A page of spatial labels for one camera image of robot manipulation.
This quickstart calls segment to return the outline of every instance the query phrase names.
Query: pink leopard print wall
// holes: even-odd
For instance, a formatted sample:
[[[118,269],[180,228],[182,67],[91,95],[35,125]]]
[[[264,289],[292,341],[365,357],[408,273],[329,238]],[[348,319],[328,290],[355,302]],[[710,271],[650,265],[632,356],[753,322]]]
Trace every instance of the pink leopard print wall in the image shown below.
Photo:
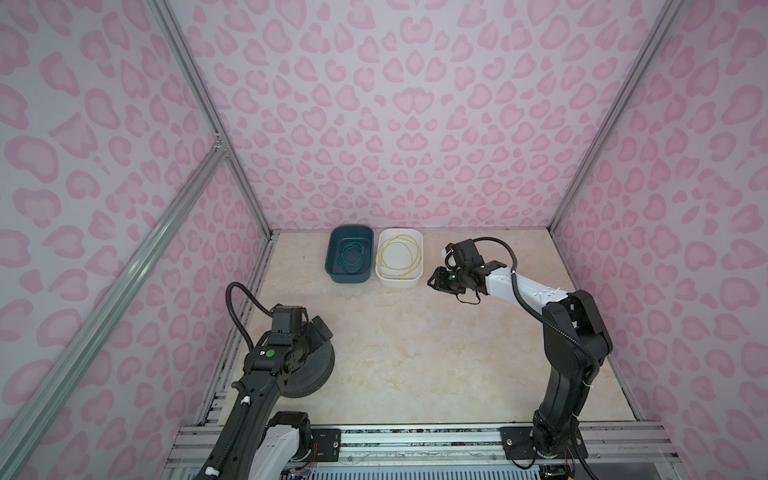
[[[0,5],[0,435],[211,144],[141,0]]]
[[[281,229],[548,225],[663,4],[170,3]]]
[[[230,331],[224,289],[247,281],[262,243],[223,165],[19,480],[159,478]]]
[[[693,2],[555,236],[692,480],[768,475],[766,25]]]

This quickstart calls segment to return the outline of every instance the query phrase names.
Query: metal bracket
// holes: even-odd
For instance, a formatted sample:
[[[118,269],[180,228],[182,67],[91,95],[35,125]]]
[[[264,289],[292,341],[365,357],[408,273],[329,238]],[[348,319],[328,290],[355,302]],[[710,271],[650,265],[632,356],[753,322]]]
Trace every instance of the metal bracket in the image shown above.
[[[531,427],[501,427],[498,432],[502,436],[502,448],[507,460],[540,459],[531,444]],[[584,458],[588,457],[587,446],[579,431],[576,432],[576,448]],[[563,452],[554,459],[565,459],[565,457],[566,453]]]
[[[315,462],[338,462],[341,449],[341,430],[312,429],[312,442],[317,444]]]

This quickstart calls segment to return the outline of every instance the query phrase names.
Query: beige marble surface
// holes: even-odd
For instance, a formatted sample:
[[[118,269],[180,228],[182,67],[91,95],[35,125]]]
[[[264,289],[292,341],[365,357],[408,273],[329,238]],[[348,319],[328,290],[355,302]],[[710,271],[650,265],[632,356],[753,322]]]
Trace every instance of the beige marble surface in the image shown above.
[[[329,233],[280,234],[259,299],[320,315],[334,334],[336,367],[319,391],[281,398],[276,410],[307,412],[313,424],[530,422],[550,372],[541,324],[503,300],[481,295],[480,305],[465,305],[426,285],[447,243],[482,236],[509,243],[521,275],[573,290],[546,230],[425,231],[424,276],[409,290],[385,288],[374,273],[365,283],[334,283],[323,267]],[[495,243],[478,249],[486,262],[510,263]],[[269,328],[255,310],[251,336]],[[241,343],[233,380],[245,350]],[[220,424],[236,396],[230,390]],[[634,420],[607,362],[581,419]]]

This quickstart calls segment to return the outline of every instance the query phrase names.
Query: plastic container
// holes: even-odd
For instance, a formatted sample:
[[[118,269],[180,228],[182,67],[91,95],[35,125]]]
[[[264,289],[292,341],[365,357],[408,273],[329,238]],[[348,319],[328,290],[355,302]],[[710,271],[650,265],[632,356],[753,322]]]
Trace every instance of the plastic container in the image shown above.
[[[331,232],[326,272],[336,283],[363,283],[371,276],[373,230],[365,225],[342,225]]]
[[[388,228],[379,235],[376,276],[383,286],[413,288],[424,273],[424,236],[412,228]],[[418,262],[409,272],[409,266]]]

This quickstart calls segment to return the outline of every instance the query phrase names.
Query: pink heart pattern wallpaper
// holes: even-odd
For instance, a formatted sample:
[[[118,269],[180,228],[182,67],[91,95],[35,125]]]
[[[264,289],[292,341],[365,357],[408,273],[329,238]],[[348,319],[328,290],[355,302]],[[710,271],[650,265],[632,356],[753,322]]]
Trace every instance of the pink heart pattern wallpaper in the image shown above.
[[[766,25],[692,2],[555,234],[692,480],[768,475]]]
[[[212,145],[147,13],[0,5],[0,435]]]
[[[224,290],[253,271],[257,228],[222,165],[19,480],[160,477],[202,406],[231,328]]]
[[[661,0],[172,0],[271,227],[546,226]]]

